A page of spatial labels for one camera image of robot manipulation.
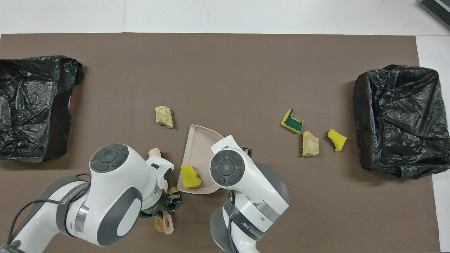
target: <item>stone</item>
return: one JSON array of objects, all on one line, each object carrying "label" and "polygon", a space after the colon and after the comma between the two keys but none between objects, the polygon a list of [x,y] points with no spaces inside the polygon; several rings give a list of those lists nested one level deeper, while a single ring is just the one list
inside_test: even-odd
[{"label": "stone", "polygon": [[311,157],[319,154],[319,139],[309,131],[303,133],[303,156]]},{"label": "stone", "polygon": [[166,107],[165,105],[158,106],[155,108],[155,112],[156,123],[160,123],[168,126],[169,128],[173,128],[172,111],[170,111],[170,108]]}]

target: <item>yellow sponge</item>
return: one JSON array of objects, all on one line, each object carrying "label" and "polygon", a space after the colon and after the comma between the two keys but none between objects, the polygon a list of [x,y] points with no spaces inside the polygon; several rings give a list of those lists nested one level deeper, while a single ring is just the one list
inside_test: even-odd
[{"label": "yellow sponge", "polygon": [[196,187],[202,183],[197,172],[190,165],[181,165],[181,176],[183,179],[183,187]]},{"label": "yellow sponge", "polygon": [[347,140],[347,137],[339,134],[334,129],[330,129],[328,131],[328,137],[331,139],[331,141],[334,144],[334,151],[338,152],[342,150],[342,147],[344,146],[345,141]]},{"label": "yellow sponge", "polygon": [[160,232],[160,233],[164,233],[164,221],[162,220],[161,217],[156,216],[155,217],[155,228],[156,231]]}]

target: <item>black garbage bag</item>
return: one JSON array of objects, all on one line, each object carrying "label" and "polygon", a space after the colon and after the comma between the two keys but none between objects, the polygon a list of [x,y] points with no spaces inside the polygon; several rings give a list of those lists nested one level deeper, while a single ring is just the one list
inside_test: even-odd
[{"label": "black garbage bag", "polygon": [[414,179],[450,168],[450,138],[435,70],[391,65],[360,75],[353,113],[362,168]]},{"label": "black garbage bag", "polygon": [[0,59],[0,160],[65,154],[69,98],[83,78],[81,63],[65,56]]}]

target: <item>brown table surface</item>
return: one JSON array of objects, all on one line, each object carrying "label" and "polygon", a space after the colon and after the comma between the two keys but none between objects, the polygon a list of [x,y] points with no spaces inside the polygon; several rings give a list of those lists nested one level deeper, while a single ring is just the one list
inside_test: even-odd
[{"label": "brown table surface", "polygon": [[[100,147],[124,143],[145,159],[158,147],[179,175],[190,124],[253,149],[290,190],[291,206],[257,247],[265,252],[439,251],[432,179],[399,180],[359,167],[353,85],[371,69],[418,66],[412,36],[267,34],[3,34],[0,57],[63,54],[83,64],[67,153],[38,164],[0,162],[0,239],[14,214],[52,181],[88,172]],[[173,111],[174,129],[154,108]],[[320,155],[301,157],[301,135],[280,126],[284,113],[305,120]],[[347,136],[342,152],[326,137]],[[139,219],[118,243],[100,248],[58,234],[46,252],[221,252],[209,235],[211,213],[226,191],[183,195],[175,232]]]}]

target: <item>white table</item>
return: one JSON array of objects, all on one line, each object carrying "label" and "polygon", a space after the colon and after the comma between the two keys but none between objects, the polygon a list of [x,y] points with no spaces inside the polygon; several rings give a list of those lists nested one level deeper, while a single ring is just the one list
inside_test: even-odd
[{"label": "white table", "polygon": [[[416,36],[440,74],[450,118],[450,30],[416,0],[1,0],[1,33],[213,32]],[[450,171],[433,175],[441,251],[450,252]]]}]

